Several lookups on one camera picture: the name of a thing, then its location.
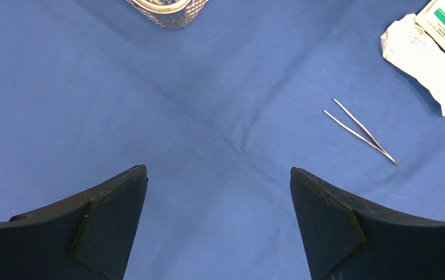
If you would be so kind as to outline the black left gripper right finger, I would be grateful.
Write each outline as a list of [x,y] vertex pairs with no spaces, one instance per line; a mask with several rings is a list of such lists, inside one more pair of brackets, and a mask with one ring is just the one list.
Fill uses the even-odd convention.
[[445,222],[387,208],[293,167],[312,279],[445,279]]

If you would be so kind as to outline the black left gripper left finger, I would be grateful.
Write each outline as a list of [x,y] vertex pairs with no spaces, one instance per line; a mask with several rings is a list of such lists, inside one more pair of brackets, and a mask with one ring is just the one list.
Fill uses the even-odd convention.
[[123,279],[147,186],[136,165],[0,222],[0,279]]

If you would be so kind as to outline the pointed steel tweezers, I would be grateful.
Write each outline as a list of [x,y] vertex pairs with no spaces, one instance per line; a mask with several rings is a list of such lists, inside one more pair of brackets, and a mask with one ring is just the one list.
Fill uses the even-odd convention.
[[336,103],[336,105],[353,121],[353,123],[361,130],[361,133],[358,133],[354,129],[348,127],[335,116],[333,116],[326,109],[323,112],[329,116],[334,122],[336,122],[340,127],[348,131],[350,134],[357,137],[359,140],[363,141],[379,153],[381,153],[387,160],[389,160],[392,164],[398,166],[398,162],[380,145],[377,139],[372,135],[372,133],[336,98],[332,98],[332,100]]

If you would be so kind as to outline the blue surgical wrap cloth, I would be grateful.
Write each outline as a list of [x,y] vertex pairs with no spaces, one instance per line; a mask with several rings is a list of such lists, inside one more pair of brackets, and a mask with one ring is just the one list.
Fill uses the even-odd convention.
[[145,165],[126,279],[309,279],[293,167],[445,221],[445,118],[380,48],[425,5],[209,1],[169,30],[121,1],[0,1],[0,221]]

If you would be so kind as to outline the white gauze roll packet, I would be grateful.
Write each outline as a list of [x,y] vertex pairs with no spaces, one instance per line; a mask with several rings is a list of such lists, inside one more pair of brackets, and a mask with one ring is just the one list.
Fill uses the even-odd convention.
[[440,104],[445,117],[445,53],[410,13],[380,36],[383,58],[415,78]]

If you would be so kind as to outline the wire mesh steel tray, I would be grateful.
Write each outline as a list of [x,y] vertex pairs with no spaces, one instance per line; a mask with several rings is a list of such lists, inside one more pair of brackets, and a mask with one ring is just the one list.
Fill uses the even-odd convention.
[[125,2],[159,26],[179,29],[191,23],[208,0],[126,0]]

